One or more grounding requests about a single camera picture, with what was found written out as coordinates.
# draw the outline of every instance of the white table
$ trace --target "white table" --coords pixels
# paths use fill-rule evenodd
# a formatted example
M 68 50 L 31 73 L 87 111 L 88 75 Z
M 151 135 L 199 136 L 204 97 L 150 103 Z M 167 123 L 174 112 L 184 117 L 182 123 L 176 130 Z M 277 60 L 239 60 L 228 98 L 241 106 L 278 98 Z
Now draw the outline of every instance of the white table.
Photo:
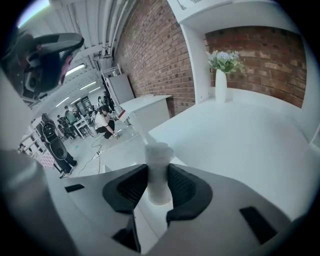
M 145 143 L 149 143 L 151 139 L 148 131 L 170 119 L 166 101 L 166 98 L 170 96 L 141 96 L 120 105 L 129 116 L 133 128 L 140 133 Z
M 246 184 L 291 220 L 307 211 L 318 187 L 320 155 L 294 120 L 265 107 L 210 99 L 149 134 L 187 166 Z
M 82 139 L 86 139 L 84 136 L 83 136 L 83 134 L 82 134 L 82 132 L 80 131 L 80 128 L 82 128 L 82 127 L 84 127 L 84 126 L 87 126 L 88 127 L 88 129 L 90 129 L 89 128 L 89 123 L 88 123 L 88 119 L 89 119 L 89 117 L 88 117 L 88 115 L 86 116 L 86 117 L 82 117 L 79 121 L 77 121 L 77 122 L 75 122 L 73 125 L 74 125 L 74 127 L 77 129 L 77 131 L 79 132 L 79 134 L 81 135 L 81 137 L 82 137 Z

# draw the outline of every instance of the white shirt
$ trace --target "white shirt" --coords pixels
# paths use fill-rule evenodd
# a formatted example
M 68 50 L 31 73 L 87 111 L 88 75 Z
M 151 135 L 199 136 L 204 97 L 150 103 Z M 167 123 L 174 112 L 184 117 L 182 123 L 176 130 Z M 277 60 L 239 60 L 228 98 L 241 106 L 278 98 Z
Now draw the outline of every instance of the white shirt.
M 110 121 L 110 116 L 107 114 L 106 116 L 104 116 L 103 114 L 100 114 L 99 112 L 96 114 L 94 122 L 96 123 L 96 125 L 98 126 L 98 128 L 100 127 L 106 127 L 108 126 L 108 123 Z

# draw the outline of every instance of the white vase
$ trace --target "white vase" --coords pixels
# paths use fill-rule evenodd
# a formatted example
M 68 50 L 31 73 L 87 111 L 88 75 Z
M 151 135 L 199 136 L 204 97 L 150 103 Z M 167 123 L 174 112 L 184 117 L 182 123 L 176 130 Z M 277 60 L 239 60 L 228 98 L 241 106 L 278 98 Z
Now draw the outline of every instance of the white vase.
M 227 77 L 220 69 L 215 74 L 215 100 L 218 103 L 225 103 L 227 98 Z

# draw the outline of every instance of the white cylinder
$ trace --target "white cylinder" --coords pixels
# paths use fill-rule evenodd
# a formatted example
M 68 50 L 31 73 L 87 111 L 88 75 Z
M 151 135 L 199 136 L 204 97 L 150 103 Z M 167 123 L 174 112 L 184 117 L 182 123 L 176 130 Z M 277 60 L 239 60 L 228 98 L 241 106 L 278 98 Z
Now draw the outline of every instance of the white cylinder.
M 148 198 L 154 205 L 165 205 L 172 199 L 168 187 L 168 164 L 174 151 L 166 143 L 145 146 L 145 163 L 148 165 Z
M 227 77 L 220 69 L 215 74 L 215 100 L 218 103 L 225 103 L 227 98 Z

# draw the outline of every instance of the black slot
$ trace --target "black slot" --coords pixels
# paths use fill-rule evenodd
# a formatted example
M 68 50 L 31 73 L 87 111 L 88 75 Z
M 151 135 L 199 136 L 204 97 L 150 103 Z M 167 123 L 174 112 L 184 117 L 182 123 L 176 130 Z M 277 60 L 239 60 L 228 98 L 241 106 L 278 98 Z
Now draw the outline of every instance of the black slot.
M 132 214 L 127 227 L 120 229 L 113 237 L 118 243 L 138 253 L 141 253 L 141 246 L 138 239 L 135 217 Z
M 65 186 L 64 188 L 69 193 L 69 192 L 77 191 L 80 189 L 84 189 L 85 187 L 81 184 L 76 184 L 76 185 L 71 185 L 71 186 Z
M 240 209 L 240 213 L 250 226 L 261 245 L 277 234 L 275 229 L 253 206 Z

